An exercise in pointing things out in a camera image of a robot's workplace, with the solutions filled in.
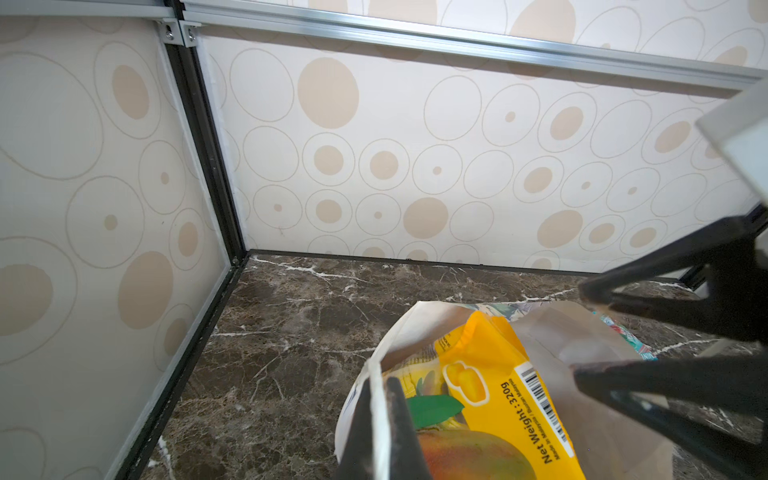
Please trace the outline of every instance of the green leaf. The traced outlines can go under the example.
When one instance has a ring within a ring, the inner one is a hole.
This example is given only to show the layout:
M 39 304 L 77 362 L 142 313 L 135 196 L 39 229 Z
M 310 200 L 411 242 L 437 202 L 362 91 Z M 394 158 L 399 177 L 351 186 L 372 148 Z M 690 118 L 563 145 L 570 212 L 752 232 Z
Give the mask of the green leaf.
M 423 429 L 450 419 L 464 409 L 460 401 L 450 395 L 415 396 L 406 399 L 414 429 Z

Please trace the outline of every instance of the mango snack bag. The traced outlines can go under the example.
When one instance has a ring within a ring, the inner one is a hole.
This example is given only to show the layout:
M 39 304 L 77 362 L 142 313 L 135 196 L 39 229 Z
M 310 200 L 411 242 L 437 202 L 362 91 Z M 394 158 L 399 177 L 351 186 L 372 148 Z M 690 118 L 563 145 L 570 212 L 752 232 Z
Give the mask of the mango snack bag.
M 475 312 L 385 376 L 400 380 L 435 480 L 584 480 L 547 388 L 507 319 Z

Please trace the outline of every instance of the marble surface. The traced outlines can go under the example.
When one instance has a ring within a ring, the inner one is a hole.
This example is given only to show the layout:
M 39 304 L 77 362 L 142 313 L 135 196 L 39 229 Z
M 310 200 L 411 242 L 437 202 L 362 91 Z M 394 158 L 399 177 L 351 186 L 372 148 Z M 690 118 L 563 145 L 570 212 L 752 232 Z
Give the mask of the marble surface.
M 346 395 L 386 331 L 418 300 L 579 301 L 579 276 L 378 261 L 254 255 L 151 457 L 144 480 L 330 478 Z M 694 298 L 673 283 L 627 293 Z M 692 356 L 716 339 L 613 315 L 661 358 Z M 723 354 L 753 353 L 736 344 Z M 756 419 L 682 402 L 678 411 L 746 438 Z M 678 449 L 675 478 L 721 474 Z

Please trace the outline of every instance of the metal bracket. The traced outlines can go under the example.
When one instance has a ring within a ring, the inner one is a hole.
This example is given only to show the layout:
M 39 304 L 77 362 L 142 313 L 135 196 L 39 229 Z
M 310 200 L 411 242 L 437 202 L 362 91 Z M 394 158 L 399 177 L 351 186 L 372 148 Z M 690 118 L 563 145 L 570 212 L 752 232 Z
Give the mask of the metal bracket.
M 175 18 L 163 18 L 157 25 L 163 43 L 182 45 L 187 48 L 197 47 L 197 27 L 203 26 L 199 22 L 187 22 Z

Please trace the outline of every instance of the wallpaper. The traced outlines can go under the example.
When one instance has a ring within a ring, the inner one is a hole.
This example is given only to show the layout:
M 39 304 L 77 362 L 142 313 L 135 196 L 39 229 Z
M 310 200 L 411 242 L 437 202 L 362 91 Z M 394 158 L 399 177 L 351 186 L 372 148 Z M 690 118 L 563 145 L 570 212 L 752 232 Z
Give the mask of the wallpaper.
M 263 0 L 539 40 L 768 68 L 765 0 Z
M 599 272 L 756 204 L 694 127 L 705 92 L 203 32 L 251 248 Z
M 0 18 L 0 478 L 103 478 L 225 264 L 154 24 Z

